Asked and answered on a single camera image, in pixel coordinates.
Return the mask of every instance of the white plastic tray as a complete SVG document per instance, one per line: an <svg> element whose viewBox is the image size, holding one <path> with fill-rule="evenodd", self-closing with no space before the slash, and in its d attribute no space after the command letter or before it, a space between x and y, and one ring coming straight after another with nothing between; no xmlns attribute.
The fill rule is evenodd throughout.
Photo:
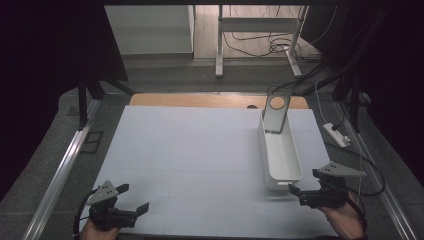
<svg viewBox="0 0 424 240"><path fill-rule="evenodd" d="M264 130L262 116L259 120L259 141L263 162L265 185L271 190L288 191L288 184L296 184L302 177L296 147L287 118L280 134Z"/></svg>

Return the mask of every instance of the human hand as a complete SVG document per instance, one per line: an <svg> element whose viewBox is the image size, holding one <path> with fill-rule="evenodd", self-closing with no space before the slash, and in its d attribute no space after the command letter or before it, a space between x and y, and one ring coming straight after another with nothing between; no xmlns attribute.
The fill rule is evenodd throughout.
<svg viewBox="0 0 424 240"><path fill-rule="evenodd" d="M349 192L349 197L353 202L354 196ZM361 219L355 210L345 203L339 208L318 208L325 214L334 231L343 239L357 239L364 237L365 233L362 229Z"/></svg>
<svg viewBox="0 0 424 240"><path fill-rule="evenodd" d="M112 228L109 231L100 231L96 225L88 219L81 232L81 240L115 240L121 229Z"/></svg>

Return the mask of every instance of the wall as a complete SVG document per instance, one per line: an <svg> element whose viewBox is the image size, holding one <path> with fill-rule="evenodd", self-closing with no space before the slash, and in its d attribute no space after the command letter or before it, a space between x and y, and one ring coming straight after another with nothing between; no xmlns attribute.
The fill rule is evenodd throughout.
<svg viewBox="0 0 424 240"><path fill-rule="evenodd" d="M193 52L193 6L107 6L121 55Z"/></svg>

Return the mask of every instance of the floor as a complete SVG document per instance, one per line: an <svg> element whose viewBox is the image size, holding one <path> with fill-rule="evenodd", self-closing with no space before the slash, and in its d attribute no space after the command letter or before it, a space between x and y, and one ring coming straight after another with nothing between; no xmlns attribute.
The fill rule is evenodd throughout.
<svg viewBox="0 0 424 240"><path fill-rule="evenodd" d="M223 6L223 17L250 18L297 18L299 6ZM215 58L218 44L218 6L196 6L196 23L194 37L194 58ZM223 38L224 58L251 58L251 55L266 57L282 57L286 55L281 47L276 47L270 54L271 42L275 45L290 44L291 33L225 33ZM316 57L319 52L305 42L298 40L297 52L305 57Z"/></svg>

